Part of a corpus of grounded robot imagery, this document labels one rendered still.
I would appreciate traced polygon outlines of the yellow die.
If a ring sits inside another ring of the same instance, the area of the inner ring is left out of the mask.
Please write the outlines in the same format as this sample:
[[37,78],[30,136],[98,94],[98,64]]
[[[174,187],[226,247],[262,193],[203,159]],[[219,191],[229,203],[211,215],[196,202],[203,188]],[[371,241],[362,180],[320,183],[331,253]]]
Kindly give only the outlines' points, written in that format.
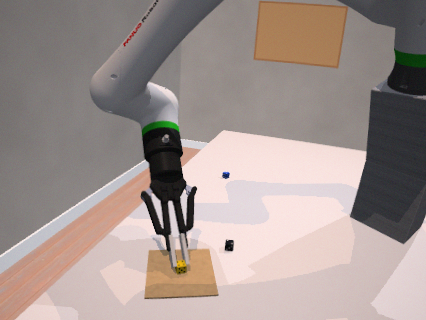
[[176,262],[177,262],[177,266],[175,267],[176,273],[177,274],[186,273],[185,261],[180,260],[180,261],[176,261]]

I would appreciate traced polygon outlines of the black die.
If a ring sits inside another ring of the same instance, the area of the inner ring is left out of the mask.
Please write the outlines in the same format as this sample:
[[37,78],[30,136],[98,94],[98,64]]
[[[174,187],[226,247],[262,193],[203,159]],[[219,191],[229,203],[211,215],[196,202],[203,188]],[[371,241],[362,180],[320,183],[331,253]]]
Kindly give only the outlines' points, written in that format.
[[234,248],[234,240],[227,240],[225,241],[225,251],[233,251]]

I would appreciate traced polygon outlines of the tan square mat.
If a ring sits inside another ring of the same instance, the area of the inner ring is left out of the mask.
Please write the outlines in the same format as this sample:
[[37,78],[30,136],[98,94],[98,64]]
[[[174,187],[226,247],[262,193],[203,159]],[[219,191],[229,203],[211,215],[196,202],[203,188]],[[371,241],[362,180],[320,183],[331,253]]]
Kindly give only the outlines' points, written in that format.
[[149,250],[144,299],[218,296],[209,249],[187,249],[186,273],[171,268],[167,250]]

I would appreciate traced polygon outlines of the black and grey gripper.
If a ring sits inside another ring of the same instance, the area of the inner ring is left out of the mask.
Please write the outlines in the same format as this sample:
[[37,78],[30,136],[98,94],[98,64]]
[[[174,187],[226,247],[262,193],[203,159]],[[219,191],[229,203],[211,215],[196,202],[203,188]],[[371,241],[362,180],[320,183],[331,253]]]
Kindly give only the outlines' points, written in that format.
[[[173,202],[175,216],[179,231],[179,241],[182,259],[185,264],[190,264],[188,256],[187,232],[194,227],[194,197],[197,191],[196,186],[187,185],[183,178],[180,155],[172,151],[164,151],[153,154],[148,159],[151,183],[146,191],[141,192],[141,199],[145,202],[153,227],[157,235],[163,235],[166,241],[166,249],[169,251],[171,268],[177,266],[174,249],[173,235],[171,235],[171,225],[169,216],[168,201]],[[157,176],[156,176],[157,175]],[[186,190],[187,215],[186,226],[181,206],[181,195]],[[161,202],[163,228],[161,227],[153,201],[153,193]],[[188,224],[188,225],[187,225]],[[180,226],[180,228],[179,228]]]

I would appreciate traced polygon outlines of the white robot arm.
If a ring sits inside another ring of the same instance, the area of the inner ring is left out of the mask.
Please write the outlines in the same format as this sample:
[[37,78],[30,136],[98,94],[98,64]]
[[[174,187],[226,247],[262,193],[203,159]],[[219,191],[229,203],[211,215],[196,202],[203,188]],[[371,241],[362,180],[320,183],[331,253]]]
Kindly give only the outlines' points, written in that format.
[[[90,95],[98,108],[141,125],[147,162],[164,151],[183,155],[177,98],[149,81],[179,43],[223,1],[154,0],[92,77]],[[374,23],[395,28],[395,64],[387,85],[397,92],[426,96],[426,0],[337,1]]]

